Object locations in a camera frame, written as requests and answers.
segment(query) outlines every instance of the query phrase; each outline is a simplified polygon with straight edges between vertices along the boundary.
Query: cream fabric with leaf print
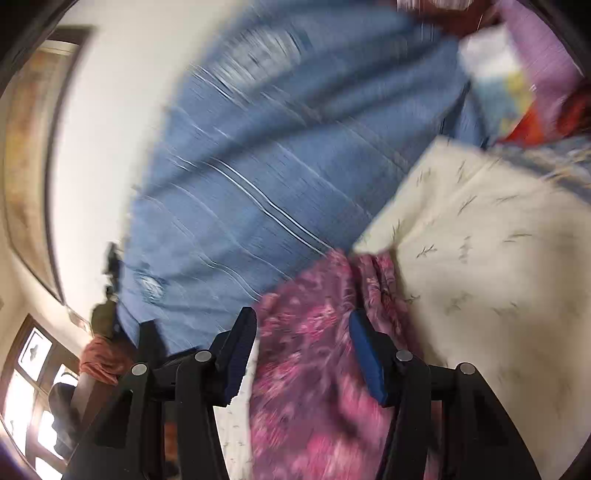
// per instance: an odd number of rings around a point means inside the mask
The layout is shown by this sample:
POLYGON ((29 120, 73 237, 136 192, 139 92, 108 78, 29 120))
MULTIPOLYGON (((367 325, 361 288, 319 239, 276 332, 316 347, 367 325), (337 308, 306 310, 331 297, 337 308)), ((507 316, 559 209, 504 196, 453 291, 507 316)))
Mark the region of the cream fabric with leaf print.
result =
POLYGON ((355 246, 393 248, 426 361, 471 362, 544 480, 591 433, 591 207, 436 139, 355 246))

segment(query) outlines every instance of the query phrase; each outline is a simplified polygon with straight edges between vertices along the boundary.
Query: lavender fabric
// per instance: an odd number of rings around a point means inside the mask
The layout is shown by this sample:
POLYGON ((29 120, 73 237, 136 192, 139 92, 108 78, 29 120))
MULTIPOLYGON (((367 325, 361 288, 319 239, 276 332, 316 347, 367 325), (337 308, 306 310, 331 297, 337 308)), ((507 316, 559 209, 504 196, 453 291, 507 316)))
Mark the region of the lavender fabric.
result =
POLYGON ((552 29, 518 0, 499 0, 498 7, 535 86, 540 118, 548 138, 555 138, 564 101, 583 76, 552 29))
MULTIPOLYGON (((358 302, 376 330, 420 354, 389 253, 349 262, 330 251, 256 310, 259 356, 250 402, 253 478, 373 480, 392 409, 369 395, 348 321, 358 302)), ((430 457, 425 479, 437 478, 430 457)))

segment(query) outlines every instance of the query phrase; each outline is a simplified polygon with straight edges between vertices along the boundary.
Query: painting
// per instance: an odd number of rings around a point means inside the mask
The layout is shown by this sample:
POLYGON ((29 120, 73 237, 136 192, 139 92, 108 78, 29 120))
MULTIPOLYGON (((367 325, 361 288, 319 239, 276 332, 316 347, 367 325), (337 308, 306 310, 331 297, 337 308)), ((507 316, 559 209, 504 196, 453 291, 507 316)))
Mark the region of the painting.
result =
POLYGON ((57 31, 7 89, 11 94, 4 147, 8 236, 27 268, 62 303, 48 228, 47 179, 61 99, 84 38, 83 31, 57 31))

